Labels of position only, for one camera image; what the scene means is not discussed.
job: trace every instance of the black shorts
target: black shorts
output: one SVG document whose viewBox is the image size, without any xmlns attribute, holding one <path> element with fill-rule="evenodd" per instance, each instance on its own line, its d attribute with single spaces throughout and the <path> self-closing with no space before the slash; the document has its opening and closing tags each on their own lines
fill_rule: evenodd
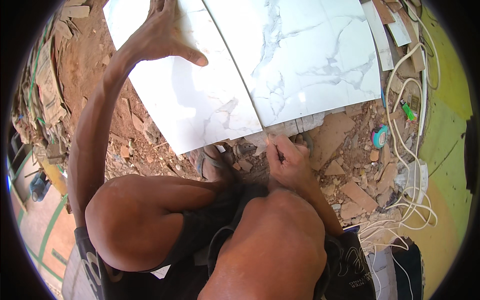
<svg viewBox="0 0 480 300">
<path fill-rule="evenodd" d="M 194 300 L 212 273 L 218 251 L 235 231 L 248 201 L 265 197 L 261 185 L 238 184 L 208 207 L 183 212 L 183 228 L 165 261 L 144 272 L 123 272 L 106 266 L 85 227 L 75 230 L 84 269 L 98 299 Z M 314 299 L 375 299 L 372 275 L 356 234 L 325 237 L 327 264 L 317 282 Z M 171 265 L 165 278 L 150 272 Z"/>
</svg>

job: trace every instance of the green string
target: green string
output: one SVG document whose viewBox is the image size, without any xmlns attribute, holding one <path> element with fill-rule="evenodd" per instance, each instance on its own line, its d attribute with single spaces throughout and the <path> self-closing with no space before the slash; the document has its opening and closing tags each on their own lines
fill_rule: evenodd
<svg viewBox="0 0 480 300">
<path fill-rule="evenodd" d="M 48 24 L 45 25 L 45 31 L 43 33 L 43 36 L 42 36 L 42 40 L 40 41 L 40 45 L 38 47 L 38 51 L 36 53 L 36 59 L 35 59 L 35 66 L 33 68 L 33 77 L 32 77 L 32 83 L 30 84 L 30 91 L 28 92 L 28 110 L 29 111 L 32 111 L 30 109 L 30 98 L 32 97 L 32 89 L 33 89 L 33 84 L 35 82 L 35 74 L 36 74 L 36 67 L 38 65 L 38 56 L 40 55 L 40 50 L 42 49 L 42 46 L 43 46 L 43 40 L 45 39 L 45 36 L 47 35 L 47 29 L 48 29 Z"/>
</svg>

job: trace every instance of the tape measure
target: tape measure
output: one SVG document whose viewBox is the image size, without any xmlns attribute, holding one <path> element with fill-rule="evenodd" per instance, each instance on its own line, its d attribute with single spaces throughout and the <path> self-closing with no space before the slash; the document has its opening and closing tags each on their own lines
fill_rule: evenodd
<svg viewBox="0 0 480 300">
<path fill-rule="evenodd" d="M 372 143 L 377 148 L 382 148 L 387 142 L 388 126 L 380 124 L 372 130 Z"/>
</svg>

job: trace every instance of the hand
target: hand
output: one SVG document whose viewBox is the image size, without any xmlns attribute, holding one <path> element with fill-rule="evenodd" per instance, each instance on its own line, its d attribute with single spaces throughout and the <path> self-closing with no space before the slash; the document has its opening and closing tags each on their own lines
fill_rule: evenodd
<svg viewBox="0 0 480 300">
<path fill-rule="evenodd" d="M 293 144 L 284 134 L 269 135 L 266 152 L 270 175 L 286 188 L 303 196 L 312 186 L 318 186 L 310 167 L 310 151 L 304 144 Z"/>
<path fill-rule="evenodd" d="M 208 60 L 205 55 L 184 45 L 172 34 L 176 4 L 176 0 L 150 0 L 147 19 L 122 48 L 131 52 L 138 61 L 181 56 L 198 66 L 206 66 Z"/>
</svg>

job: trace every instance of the skin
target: skin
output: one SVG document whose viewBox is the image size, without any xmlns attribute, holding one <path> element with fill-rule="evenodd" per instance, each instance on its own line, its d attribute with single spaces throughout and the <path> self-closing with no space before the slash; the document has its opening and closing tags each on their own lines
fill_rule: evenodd
<svg viewBox="0 0 480 300">
<path fill-rule="evenodd" d="M 113 55 L 72 140 L 68 191 L 76 225 L 87 227 L 105 263 L 123 271 L 148 270 L 164 261 L 180 234 L 181 212 L 211 204 L 233 182 L 228 169 L 206 160 L 208 182 L 127 175 L 104 184 L 113 109 L 136 63 L 170 55 L 208 63 L 171 33 L 175 4 L 151 2 L 145 23 Z M 214 146 L 204 151 L 221 160 Z M 194 166 L 199 153 L 191 151 Z M 284 135 L 269 138 L 270 194 L 247 204 L 200 299 L 312 298 L 326 261 L 325 232 L 339 236 L 343 230 L 312 175 L 308 155 L 299 137 L 295 144 Z"/>
</svg>

